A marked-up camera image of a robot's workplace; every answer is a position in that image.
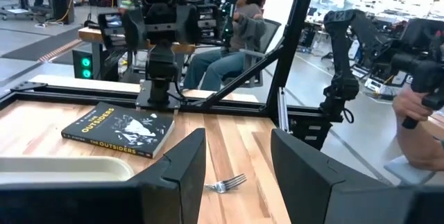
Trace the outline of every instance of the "wooden table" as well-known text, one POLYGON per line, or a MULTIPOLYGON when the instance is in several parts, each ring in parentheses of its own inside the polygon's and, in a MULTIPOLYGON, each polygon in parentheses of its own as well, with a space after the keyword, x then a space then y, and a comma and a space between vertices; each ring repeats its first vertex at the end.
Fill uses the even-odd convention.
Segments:
MULTIPOLYGON (((88 27, 84 27, 80 30, 78 30, 78 37, 85 42, 91 42, 91 43, 103 43, 103 38, 100 30, 97 29, 90 29, 88 27)), ((149 40, 146 41, 146 48, 150 49, 153 48, 154 45, 150 44, 149 40)), ((184 53, 184 54, 192 54, 196 50, 196 46, 193 44, 179 44, 174 43, 173 44, 173 51, 175 53, 184 53)))
MULTIPOLYGON (((103 38, 100 30, 97 29, 90 29, 88 27, 82 28, 78 30, 78 37, 85 42, 91 43, 92 48, 92 71, 93 76, 97 78, 97 80, 101 80, 101 74, 99 71, 101 70, 101 62, 104 60, 102 55, 103 50, 103 38)), ((146 48, 150 49, 153 48, 155 45, 150 44, 150 41, 146 41, 146 48)), ((193 44, 179 44, 174 43, 173 44, 173 51, 176 55, 176 62, 178 66, 178 76, 180 77, 182 74, 182 67, 185 62, 185 54, 192 54, 196 50, 196 46, 193 44)), ((134 64, 134 57, 132 52, 127 53, 127 60, 128 60, 128 70, 133 70, 133 64, 134 64)))
MULTIPOLYGON (((57 76, 37 76, 32 81, 69 87, 139 91, 138 85, 57 76)), ((205 93, 210 92, 187 92, 188 96, 195 97, 205 93)), ((256 101, 250 95, 241 94, 231 94, 227 98, 256 101)), ((60 131, 91 108, 84 105, 16 101, 0 111, 0 155, 109 155, 124 160, 136 173, 155 161, 63 139, 60 131)), ((205 183, 240 173, 245 173, 248 178, 245 184, 231 193, 204 191, 199 223, 290 223, 273 172, 270 138, 275 126, 270 119, 178 113, 175 120, 174 131, 161 153, 175 146, 196 128, 205 127, 205 183)))

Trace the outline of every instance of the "silver fork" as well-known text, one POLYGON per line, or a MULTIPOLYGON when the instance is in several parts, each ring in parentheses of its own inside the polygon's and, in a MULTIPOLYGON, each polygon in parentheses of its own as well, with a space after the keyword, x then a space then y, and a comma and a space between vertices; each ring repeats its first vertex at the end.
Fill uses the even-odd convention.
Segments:
POLYGON ((230 178, 228 180, 222 180, 214 184, 204 184, 203 186, 207 189, 215 191, 217 193, 226 193, 227 191, 239 186, 240 184, 246 182, 247 177, 245 174, 240 174, 230 178))

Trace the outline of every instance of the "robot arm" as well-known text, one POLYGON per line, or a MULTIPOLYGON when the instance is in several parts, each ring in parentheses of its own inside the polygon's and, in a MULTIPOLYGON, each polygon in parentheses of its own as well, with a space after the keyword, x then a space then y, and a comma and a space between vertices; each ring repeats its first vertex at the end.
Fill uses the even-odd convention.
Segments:
POLYGON ((329 12, 324 18, 324 26, 332 40, 334 76, 332 84, 324 90, 326 99, 321 103, 321 109, 326 114, 336 116, 345 110, 345 102, 355 99, 359 93, 359 83, 350 70, 348 59, 348 28, 351 27, 360 45, 373 59, 387 51, 392 41, 379 33, 360 10, 329 12))
POLYGON ((325 30, 332 40, 334 76, 332 84, 324 89, 325 101, 320 108, 332 117, 340 115, 345 110, 345 102, 355 99, 359 93, 359 83, 350 70, 347 39, 348 27, 359 13, 361 12, 358 10, 332 11, 324 18, 325 30))

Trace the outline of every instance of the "gray floor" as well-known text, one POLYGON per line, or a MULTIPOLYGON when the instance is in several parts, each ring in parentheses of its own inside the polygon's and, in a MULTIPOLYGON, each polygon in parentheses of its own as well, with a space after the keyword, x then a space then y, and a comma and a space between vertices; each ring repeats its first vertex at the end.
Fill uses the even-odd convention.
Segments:
MULTIPOLYGON (((86 20, 90 9, 81 7, 75 8, 75 11, 76 21, 69 26, 51 25, 47 28, 36 28, 33 21, 0 21, 0 55, 78 26, 86 20)), ((6 78, 32 64, 34 62, 0 58, 0 92, 38 74, 73 76, 70 65, 45 63, 7 85, 1 84, 6 78)), ((321 62, 318 56, 298 53, 294 58, 287 83, 289 91, 287 103, 317 107, 324 99, 324 87, 327 87, 332 79, 331 71, 327 69, 330 65, 328 61, 321 62)), ((272 64, 263 71, 263 87, 241 88, 236 92, 254 94, 259 101, 265 102, 274 69, 275 64, 272 64)), ((393 142, 395 119, 391 105, 360 94, 356 100, 346 106, 353 112, 355 123, 335 123, 325 142, 323 152, 366 175, 397 184, 399 180, 383 169, 384 163, 400 154, 399 148, 393 142)))

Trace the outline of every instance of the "book cover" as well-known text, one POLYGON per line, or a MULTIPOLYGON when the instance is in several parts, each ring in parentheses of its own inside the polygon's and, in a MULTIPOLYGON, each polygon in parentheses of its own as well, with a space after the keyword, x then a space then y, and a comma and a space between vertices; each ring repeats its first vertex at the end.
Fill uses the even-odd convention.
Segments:
POLYGON ((174 126, 172 114, 99 103, 62 130, 62 137, 153 158, 174 126))

